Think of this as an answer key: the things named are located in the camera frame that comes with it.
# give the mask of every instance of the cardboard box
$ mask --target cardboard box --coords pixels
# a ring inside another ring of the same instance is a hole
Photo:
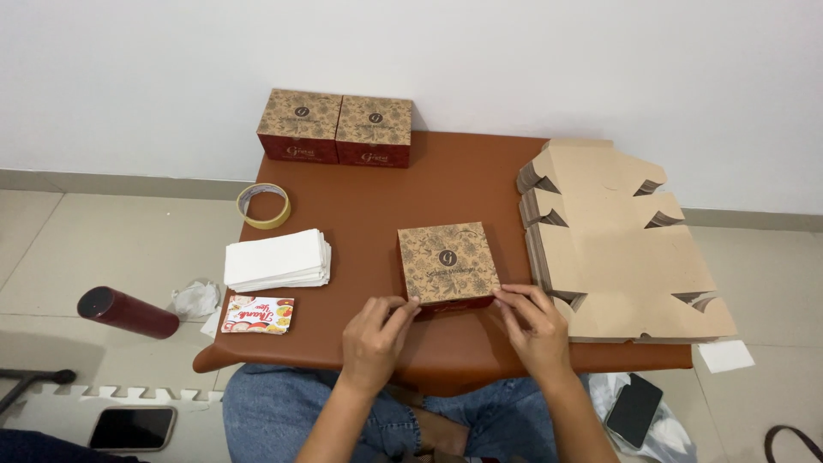
[[[337,125],[341,164],[409,167],[412,101],[344,96]]]
[[[418,296],[431,317],[441,311],[488,307],[499,287],[480,222],[398,230],[403,296]]]
[[[604,140],[552,139],[518,188],[535,284],[574,341],[692,344],[736,334],[662,167]]]
[[[272,90],[258,126],[269,159],[337,164],[341,95]]]

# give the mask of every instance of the logo emblem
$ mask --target logo emblem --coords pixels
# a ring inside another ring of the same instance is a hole
[[[437,259],[439,259],[440,263],[446,267],[451,267],[458,262],[458,255],[454,254],[453,250],[447,249],[440,251],[440,255],[437,256]]]

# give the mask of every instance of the person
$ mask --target person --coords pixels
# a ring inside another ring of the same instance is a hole
[[[232,461],[370,463],[444,451],[501,462],[617,463],[572,371],[565,318],[538,287],[508,284],[494,294],[530,378],[402,404],[385,386],[419,301],[372,297],[343,330],[339,373],[246,364],[231,377],[223,415]]]

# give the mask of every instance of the black phone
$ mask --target black phone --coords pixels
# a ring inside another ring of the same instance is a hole
[[[159,451],[169,443],[174,407],[109,407],[100,413],[89,448],[101,451]]]
[[[629,377],[631,384],[617,393],[617,401],[606,417],[606,427],[639,450],[663,399],[663,391],[634,373]]]

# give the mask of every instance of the table top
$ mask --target table top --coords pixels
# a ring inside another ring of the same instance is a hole
[[[392,169],[263,158],[257,182],[289,194],[291,217],[273,230],[244,224],[241,241],[318,228],[332,246],[331,282],[321,288],[275,288],[251,293],[294,297],[284,335],[217,333],[194,359],[196,372],[238,362],[339,369],[341,334],[371,296],[400,294],[397,230],[482,222],[502,283],[531,283],[520,220],[518,171],[544,138],[470,133],[413,132],[411,166]],[[258,194],[254,218],[274,217],[275,194]],[[227,291],[223,303],[226,313]],[[572,343],[577,372],[627,372],[691,368],[687,344]],[[446,313],[409,330],[393,382],[424,394],[456,395],[493,381],[526,376],[496,307]]]

